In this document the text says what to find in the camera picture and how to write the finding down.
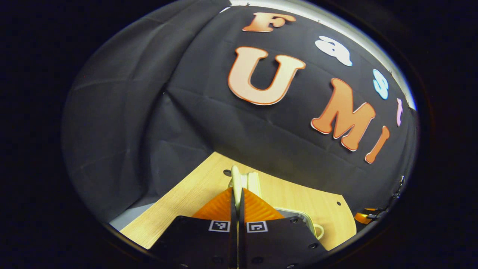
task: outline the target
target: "letter m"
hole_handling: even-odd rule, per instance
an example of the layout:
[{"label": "letter m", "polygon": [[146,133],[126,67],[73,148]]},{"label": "letter m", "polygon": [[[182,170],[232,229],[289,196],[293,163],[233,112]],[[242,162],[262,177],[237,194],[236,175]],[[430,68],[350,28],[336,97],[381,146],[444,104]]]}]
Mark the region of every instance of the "letter m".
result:
[{"label": "letter m", "polygon": [[353,111],[352,88],[344,81],[333,78],[332,86],[334,92],[329,103],[318,118],[313,118],[311,125],[323,134],[332,132],[332,121],[336,119],[334,139],[343,136],[348,130],[350,132],[342,137],[342,145],[351,151],[356,151],[367,127],[373,118],[375,110],[369,103],[363,103],[357,110]]}]

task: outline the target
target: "cup handle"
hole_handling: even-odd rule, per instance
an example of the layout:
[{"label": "cup handle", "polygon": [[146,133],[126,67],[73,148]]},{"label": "cup handle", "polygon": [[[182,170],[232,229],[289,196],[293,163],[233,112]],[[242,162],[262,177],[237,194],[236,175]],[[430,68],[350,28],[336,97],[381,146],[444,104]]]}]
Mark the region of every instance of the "cup handle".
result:
[{"label": "cup handle", "polygon": [[314,228],[319,228],[320,235],[317,236],[317,240],[320,240],[324,236],[324,228],[318,224],[314,224]]}]

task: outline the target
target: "black fabric backdrop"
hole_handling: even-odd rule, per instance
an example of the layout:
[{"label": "black fabric backdrop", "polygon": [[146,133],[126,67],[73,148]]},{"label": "black fabric backdrop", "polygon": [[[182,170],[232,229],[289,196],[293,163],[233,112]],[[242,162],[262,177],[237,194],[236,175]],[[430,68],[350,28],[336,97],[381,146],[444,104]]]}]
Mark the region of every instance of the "black fabric backdrop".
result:
[{"label": "black fabric backdrop", "polygon": [[[110,39],[78,75],[65,106],[63,149],[71,179],[87,206],[109,221],[130,206],[153,202],[218,151],[255,169],[322,191],[342,194],[352,213],[385,206],[408,175],[417,143],[416,114],[394,79],[370,53],[344,35],[285,11],[231,7],[227,1],[179,1]],[[241,29],[254,12],[289,14],[297,21],[270,33]],[[353,66],[321,52],[320,35],[343,44]],[[304,61],[285,97],[258,106],[236,97],[227,77],[235,49],[269,55],[251,82],[266,88],[285,54]],[[372,70],[389,83],[383,100]],[[376,117],[350,152],[339,139],[312,129],[339,78],[354,93],[354,109],[370,103]],[[397,101],[404,101],[396,125]],[[391,136],[373,164],[365,155],[381,127]]]}]

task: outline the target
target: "orange letter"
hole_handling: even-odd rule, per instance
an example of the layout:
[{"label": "orange letter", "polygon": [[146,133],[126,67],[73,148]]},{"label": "orange letter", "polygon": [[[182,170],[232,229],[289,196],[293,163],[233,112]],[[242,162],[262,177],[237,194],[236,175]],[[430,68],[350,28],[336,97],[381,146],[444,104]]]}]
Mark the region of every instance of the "orange letter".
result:
[{"label": "orange letter", "polygon": [[332,121],[337,117],[334,138],[337,139],[352,129],[342,137],[341,142],[344,147],[356,151],[370,121],[375,118],[375,110],[369,103],[363,103],[352,112],[354,107],[352,88],[338,78],[332,79],[332,85],[334,92],[326,109],[320,117],[312,119],[311,125],[319,132],[329,134],[332,131]]},{"label": "orange letter", "polygon": [[379,151],[382,149],[383,144],[385,144],[385,141],[389,139],[389,137],[390,137],[389,129],[386,126],[382,127],[382,134],[380,135],[379,140],[373,147],[372,151],[370,151],[367,155],[365,155],[366,162],[373,163],[373,161],[375,161],[375,157],[377,156]]},{"label": "orange letter", "polygon": [[261,90],[250,83],[252,73],[260,59],[267,57],[267,51],[253,47],[238,47],[236,61],[229,73],[229,89],[239,98],[257,105],[272,105],[279,102],[287,93],[298,69],[304,69],[305,63],[294,57],[277,55],[279,67],[270,86]]},{"label": "orange letter", "polygon": [[269,24],[272,23],[274,27],[281,27],[285,24],[285,20],[290,22],[295,22],[295,18],[289,15],[282,15],[276,13],[263,13],[256,12],[254,13],[256,17],[252,20],[249,26],[244,27],[242,30],[245,32],[272,32],[272,28],[269,27]]}]

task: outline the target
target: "wooden table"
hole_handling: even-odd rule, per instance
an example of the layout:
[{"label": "wooden table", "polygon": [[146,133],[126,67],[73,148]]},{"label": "wooden table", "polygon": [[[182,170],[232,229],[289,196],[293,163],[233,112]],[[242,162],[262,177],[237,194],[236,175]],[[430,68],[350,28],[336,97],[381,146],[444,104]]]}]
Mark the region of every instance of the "wooden table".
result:
[{"label": "wooden table", "polygon": [[231,177],[224,175],[223,170],[231,169],[232,165],[238,166],[242,174],[253,171],[259,174],[262,198],[271,206],[306,212],[315,224],[322,225],[325,233],[320,243],[325,249],[330,250],[357,233],[354,217],[342,195],[273,177],[217,152],[124,227],[121,233],[138,245],[151,248],[176,216],[192,216],[227,188]]}]

